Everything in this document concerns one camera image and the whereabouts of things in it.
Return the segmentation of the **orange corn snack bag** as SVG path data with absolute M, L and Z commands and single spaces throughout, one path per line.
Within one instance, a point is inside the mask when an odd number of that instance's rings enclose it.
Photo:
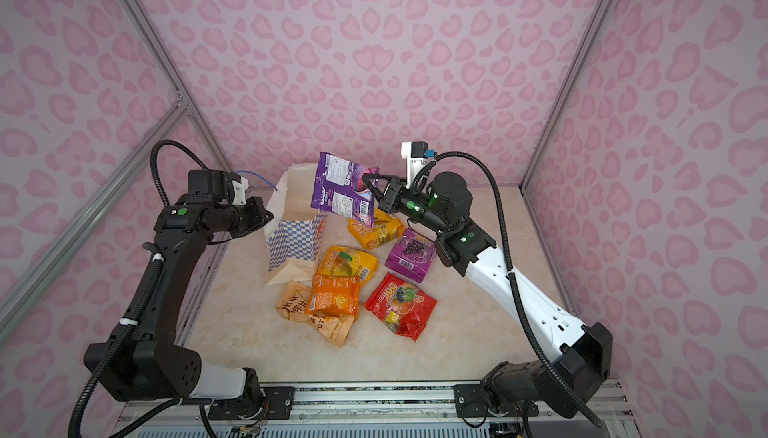
M 306 313 L 358 316 L 361 284 L 354 278 L 315 275 Z

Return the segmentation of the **checkered paper bag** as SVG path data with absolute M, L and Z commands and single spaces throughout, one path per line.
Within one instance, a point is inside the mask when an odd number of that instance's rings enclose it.
M 315 273 L 326 224 L 325 213 L 311 206 L 316 170 L 316 164 L 289 167 L 268 201 L 274 220 L 264 231 L 267 286 L 310 281 Z

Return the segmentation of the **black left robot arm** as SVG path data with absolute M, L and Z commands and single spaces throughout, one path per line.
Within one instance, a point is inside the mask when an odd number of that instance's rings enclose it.
M 176 337 L 192 274 L 215 234 L 241 238 L 272 218 L 257 197 L 242 206 L 179 201 L 162 210 L 155 236 L 144 246 L 149 261 L 126 312 L 107 341 L 86 350 L 91 376 L 76 401 L 71 427 L 82 423 L 98 385 L 121 402 L 224 402 L 244 417 L 262 410 L 265 398 L 253 369 L 208 364 L 198 352 L 178 345 Z

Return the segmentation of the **tan paper snack bag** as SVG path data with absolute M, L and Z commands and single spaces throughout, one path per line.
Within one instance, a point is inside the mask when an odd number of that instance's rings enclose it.
M 291 281 L 284 288 L 275 309 L 281 318 L 311 326 L 328 343 L 343 347 L 354 324 L 354 317 L 310 311 L 310 298 L 311 289 L 308 286 Z

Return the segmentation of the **purple white snack bag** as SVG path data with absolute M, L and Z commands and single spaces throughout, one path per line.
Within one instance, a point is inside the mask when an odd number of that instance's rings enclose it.
M 351 219 L 367 227 L 374 222 L 374 198 L 364 183 L 368 168 L 327 152 L 321 152 L 314 178 L 311 208 Z

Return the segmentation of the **yellow fruit candy bag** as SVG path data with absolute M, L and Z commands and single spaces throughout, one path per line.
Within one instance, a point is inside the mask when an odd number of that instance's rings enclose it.
M 356 277 L 364 285 L 373 278 L 378 265 L 378 258 L 368 252 L 335 245 L 327 250 L 316 274 L 335 278 Z

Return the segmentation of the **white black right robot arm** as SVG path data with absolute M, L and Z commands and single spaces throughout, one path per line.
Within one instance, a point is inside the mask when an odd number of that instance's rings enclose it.
M 465 180 L 441 173 L 422 193 L 394 176 L 366 174 L 362 181 L 379 209 L 434 232 L 443 265 L 468 278 L 520 324 L 536 358 L 501 362 L 481 379 L 487 412 L 516 410 L 524 416 L 527 403 L 542 401 L 563 418 L 582 415 L 602 426 L 587 403 L 610 373 L 611 333 L 571 315 L 514 267 L 508 242 L 496 242 L 471 218 L 473 196 Z

